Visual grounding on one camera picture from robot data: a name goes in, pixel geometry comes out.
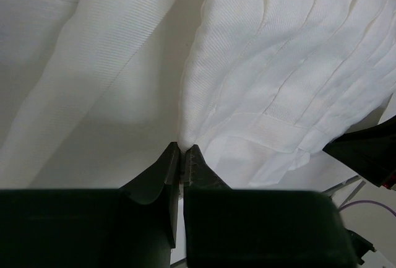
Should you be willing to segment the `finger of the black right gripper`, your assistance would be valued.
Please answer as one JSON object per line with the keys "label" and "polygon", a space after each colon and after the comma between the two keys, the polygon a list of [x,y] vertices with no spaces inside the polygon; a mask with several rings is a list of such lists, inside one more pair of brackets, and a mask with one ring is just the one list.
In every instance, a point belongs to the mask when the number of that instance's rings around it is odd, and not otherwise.
{"label": "finger of the black right gripper", "polygon": [[323,151],[377,187],[395,190],[395,119],[346,133]]}

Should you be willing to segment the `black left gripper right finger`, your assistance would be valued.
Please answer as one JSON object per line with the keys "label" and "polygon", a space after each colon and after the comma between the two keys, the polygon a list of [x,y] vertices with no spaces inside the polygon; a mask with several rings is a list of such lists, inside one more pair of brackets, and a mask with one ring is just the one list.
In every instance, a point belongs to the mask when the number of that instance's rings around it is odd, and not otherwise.
{"label": "black left gripper right finger", "polygon": [[231,188],[208,166],[197,144],[185,154],[183,193],[188,190],[231,190]]}

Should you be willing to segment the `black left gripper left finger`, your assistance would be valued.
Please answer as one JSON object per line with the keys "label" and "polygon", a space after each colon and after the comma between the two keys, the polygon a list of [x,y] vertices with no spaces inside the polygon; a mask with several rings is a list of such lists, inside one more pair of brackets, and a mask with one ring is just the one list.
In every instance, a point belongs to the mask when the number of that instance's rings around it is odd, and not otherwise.
{"label": "black left gripper left finger", "polygon": [[158,204],[158,218],[171,248],[176,247],[179,199],[179,147],[176,142],[146,170],[121,187],[126,196],[139,205]]}

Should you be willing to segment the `white pleated skirt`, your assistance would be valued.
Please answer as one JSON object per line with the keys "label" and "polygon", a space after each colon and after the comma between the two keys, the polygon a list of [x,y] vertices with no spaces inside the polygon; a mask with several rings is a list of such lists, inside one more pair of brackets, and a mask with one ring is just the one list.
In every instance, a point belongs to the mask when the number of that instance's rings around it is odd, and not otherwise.
{"label": "white pleated skirt", "polygon": [[1,187],[266,187],[394,93],[395,0],[1,0]]}

